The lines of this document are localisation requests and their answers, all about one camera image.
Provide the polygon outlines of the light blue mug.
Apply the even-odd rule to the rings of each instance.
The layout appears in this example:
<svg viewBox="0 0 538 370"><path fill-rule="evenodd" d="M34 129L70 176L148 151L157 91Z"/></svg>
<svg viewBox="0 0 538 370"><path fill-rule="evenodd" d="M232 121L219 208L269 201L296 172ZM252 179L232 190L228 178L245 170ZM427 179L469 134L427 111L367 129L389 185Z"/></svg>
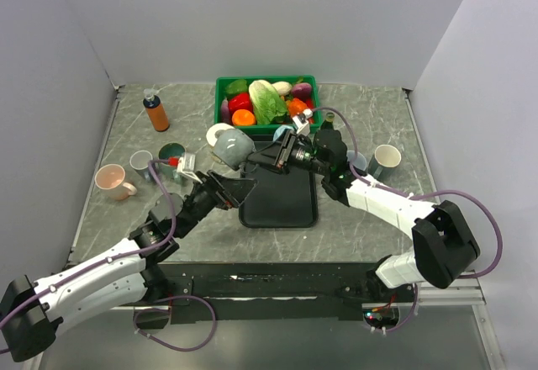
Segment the light blue mug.
<svg viewBox="0 0 538 370"><path fill-rule="evenodd" d="M294 128L293 128L291 125L288 125L288 124L280 125L280 126L275 130L275 132L274 132L274 134L273 134L273 137L272 137L272 141L273 141L273 142L282 141L284 135L285 135L288 131L294 131Z"/></svg>

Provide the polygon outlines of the orange spray bottle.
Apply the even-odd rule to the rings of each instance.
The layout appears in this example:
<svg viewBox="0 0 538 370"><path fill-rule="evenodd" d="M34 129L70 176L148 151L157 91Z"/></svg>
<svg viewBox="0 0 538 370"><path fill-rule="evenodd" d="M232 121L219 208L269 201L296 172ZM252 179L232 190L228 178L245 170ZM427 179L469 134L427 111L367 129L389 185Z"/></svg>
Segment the orange spray bottle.
<svg viewBox="0 0 538 370"><path fill-rule="evenodd" d="M167 131L170 123L156 90L150 88L144 90L143 105L153 128L157 132Z"/></svg>

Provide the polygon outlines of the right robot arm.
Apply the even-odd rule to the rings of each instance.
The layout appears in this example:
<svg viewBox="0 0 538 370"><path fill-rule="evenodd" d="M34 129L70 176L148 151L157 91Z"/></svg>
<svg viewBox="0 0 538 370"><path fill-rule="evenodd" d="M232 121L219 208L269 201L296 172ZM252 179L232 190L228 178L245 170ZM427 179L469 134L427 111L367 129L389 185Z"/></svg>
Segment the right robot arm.
<svg viewBox="0 0 538 370"><path fill-rule="evenodd" d="M411 283L447 288L480 256L456 204L403 196L365 172L353 171L347 146L336 129L319 129L313 136L287 129L281 138L258 149L243 131L216 124L207 131L206 140L212 154L235 171L250 163L279 174L293 168L318 174L332 199L368 212L406 235L412 250L386 256L372 269L367 292L376 301L388 300L398 287Z"/></svg>

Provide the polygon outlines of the teal glazed mug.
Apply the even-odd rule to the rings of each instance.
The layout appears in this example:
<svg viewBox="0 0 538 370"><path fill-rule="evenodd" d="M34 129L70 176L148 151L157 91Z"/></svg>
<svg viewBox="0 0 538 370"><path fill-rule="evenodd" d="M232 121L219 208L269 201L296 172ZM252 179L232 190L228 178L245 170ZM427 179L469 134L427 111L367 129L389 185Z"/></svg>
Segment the teal glazed mug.
<svg viewBox="0 0 538 370"><path fill-rule="evenodd" d="M184 184L185 179L177 172L177 164L170 165L169 161L171 158L178 160L184 153L185 148L179 143L168 143L162 146L158 153L158 158L163 160L159 163L161 174L180 185Z"/></svg>

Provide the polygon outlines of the green plastic crate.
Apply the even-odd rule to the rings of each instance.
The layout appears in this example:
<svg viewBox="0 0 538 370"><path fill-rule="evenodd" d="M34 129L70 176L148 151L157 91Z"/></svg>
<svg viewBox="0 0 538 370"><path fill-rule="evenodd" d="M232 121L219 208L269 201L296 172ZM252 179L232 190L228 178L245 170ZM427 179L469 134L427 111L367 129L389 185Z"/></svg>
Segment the green plastic crate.
<svg viewBox="0 0 538 370"><path fill-rule="evenodd" d="M219 107L222 101L226 98L224 95L224 88L230 82L237 79L246 79L248 85L253 81L258 79L265 79L269 83L273 84L274 82L290 82L291 84L296 84L297 81L307 82L312 85L313 92L311 94L311 99L314 102L315 108L319 107L319 95L316 80L313 76L266 76L266 77L219 77L216 80L215 87L215 106L214 106L214 122L222 123L220 118ZM240 130L243 130L248 135L273 135L275 130L280 126L280 124L269 124L269 125L253 125L253 126L240 126Z"/></svg>

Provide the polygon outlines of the grey-blue mug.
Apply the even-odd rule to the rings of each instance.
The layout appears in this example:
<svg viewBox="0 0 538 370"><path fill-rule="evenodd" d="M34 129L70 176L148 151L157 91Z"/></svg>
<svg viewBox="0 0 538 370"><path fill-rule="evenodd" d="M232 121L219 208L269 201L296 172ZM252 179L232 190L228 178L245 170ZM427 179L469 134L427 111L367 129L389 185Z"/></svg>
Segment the grey-blue mug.
<svg viewBox="0 0 538 370"><path fill-rule="evenodd" d="M400 151L393 145L379 145L369 161L367 172L382 182L388 179L402 160Z"/></svg>

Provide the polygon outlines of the red chili pepper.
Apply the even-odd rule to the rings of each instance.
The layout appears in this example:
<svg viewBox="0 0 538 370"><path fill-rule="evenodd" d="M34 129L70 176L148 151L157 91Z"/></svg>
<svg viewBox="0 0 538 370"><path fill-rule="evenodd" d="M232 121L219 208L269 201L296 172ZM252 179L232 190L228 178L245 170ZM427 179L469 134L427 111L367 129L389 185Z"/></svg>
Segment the red chili pepper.
<svg viewBox="0 0 538 370"><path fill-rule="evenodd" d="M308 106L308 109L310 109L311 111L314 111L314 102L311 98L307 99L305 101L306 105ZM309 123L311 124L315 124L316 123L316 119L315 119L315 113L312 113L312 116L309 118Z"/></svg>

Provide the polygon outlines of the pink mug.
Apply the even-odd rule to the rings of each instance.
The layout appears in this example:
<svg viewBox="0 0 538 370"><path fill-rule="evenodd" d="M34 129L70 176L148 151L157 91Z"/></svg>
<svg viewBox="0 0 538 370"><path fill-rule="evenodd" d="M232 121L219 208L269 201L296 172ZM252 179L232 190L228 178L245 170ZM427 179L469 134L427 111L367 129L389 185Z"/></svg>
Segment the pink mug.
<svg viewBox="0 0 538 370"><path fill-rule="evenodd" d="M119 164L107 164L98 169L95 185L113 200L121 201L135 196L138 189L126 180L126 171Z"/></svg>

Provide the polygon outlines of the purple onion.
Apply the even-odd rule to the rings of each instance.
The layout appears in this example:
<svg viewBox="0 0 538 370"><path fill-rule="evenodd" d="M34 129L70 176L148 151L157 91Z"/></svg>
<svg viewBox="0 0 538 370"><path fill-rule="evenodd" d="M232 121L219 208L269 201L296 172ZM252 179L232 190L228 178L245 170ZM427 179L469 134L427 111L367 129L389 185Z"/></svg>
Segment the purple onion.
<svg viewBox="0 0 538 370"><path fill-rule="evenodd" d="M307 82L300 82L300 83L295 84L292 87L291 95L294 98L308 99L308 98L311 98L312 92L313 92L313 87L311 84Z"/></svg>

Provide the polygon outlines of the red bell pepper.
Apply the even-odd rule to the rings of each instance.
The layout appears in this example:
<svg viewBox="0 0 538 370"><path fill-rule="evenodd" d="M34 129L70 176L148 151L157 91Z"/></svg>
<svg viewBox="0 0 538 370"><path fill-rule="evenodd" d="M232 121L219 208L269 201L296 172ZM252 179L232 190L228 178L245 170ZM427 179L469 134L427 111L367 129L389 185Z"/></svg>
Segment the red bell pepper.
<svg viewBox="0 0 538 370"><path fill-rule="evenodd" d="M228 101L228 109L231 115L240 109L245 109L252 113L253 105L249 93L242 92L231 98Z"/></svg>

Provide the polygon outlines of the small grey mug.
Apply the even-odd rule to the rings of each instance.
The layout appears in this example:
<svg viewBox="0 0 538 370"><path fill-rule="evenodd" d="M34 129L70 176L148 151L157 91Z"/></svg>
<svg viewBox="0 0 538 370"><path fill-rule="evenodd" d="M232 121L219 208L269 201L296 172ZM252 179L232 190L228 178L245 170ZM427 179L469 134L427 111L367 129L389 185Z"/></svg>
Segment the small grey mug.
<svg viewBox="0 0 538 370"><path fill-rule="evenodd" d="M154 178L150 173L150 162L152 159L153 155L149 151L136 151L131 155L129 165L146 182L154 182Z"/></svg>

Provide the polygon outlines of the black tray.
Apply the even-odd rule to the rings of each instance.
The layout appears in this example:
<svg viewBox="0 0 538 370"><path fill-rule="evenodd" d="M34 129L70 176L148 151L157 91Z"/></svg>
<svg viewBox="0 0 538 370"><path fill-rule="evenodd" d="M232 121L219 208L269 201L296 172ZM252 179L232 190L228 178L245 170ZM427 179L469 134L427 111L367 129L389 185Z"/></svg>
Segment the black tray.
<svg viewBox="0 0 538 370"><path fill-rule="evenodd" d="M278 174L248 164L240 176L257 180L256 187L239 209L243 226L302 229L317 223L319 211L312 173L292 168L287 174Z"/></svg>

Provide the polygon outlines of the grey mug white rim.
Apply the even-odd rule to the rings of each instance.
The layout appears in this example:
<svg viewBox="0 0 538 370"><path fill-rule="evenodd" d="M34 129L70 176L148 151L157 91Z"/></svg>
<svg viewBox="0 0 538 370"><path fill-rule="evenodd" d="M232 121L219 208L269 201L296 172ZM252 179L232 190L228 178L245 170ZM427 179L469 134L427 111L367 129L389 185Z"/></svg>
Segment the grey mug white rim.
<svg viewBox="0 0 538 370"><path fill-rule="evenodd" d="M213 154L234 171L239 171L247 157L255 151L254 141L241 130L222 129L216 134Z"/></svg>

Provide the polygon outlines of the pale grey mug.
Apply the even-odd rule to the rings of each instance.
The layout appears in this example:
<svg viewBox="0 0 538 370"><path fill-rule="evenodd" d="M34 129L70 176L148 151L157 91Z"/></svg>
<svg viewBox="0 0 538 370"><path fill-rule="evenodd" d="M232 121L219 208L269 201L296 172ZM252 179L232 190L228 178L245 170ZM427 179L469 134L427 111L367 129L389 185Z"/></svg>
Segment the pale grey mug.
<svg viewBox="0 0 538 370"><path fill-rule="evenodd" d="M367 160L362 153L355 153L353 150L349 150L346 153L347 161L353 166L352 171L357 175L364 177L367 174Z"/></svg>

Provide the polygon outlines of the orange bumpy pumpkin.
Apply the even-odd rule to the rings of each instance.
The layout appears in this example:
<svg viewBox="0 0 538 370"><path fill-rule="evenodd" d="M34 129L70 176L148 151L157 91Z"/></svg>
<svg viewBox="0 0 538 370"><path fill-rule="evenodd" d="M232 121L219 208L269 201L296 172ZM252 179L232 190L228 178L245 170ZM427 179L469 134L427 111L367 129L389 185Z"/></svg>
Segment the orange bumpy pumpkin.
<svg viewBox="0 0 538 370"><path fill-rule="evenodd" d="M287 102L287 111L291 118L302 114L304 110L309 109L309 106L299 98L294 98Z"/></svg>

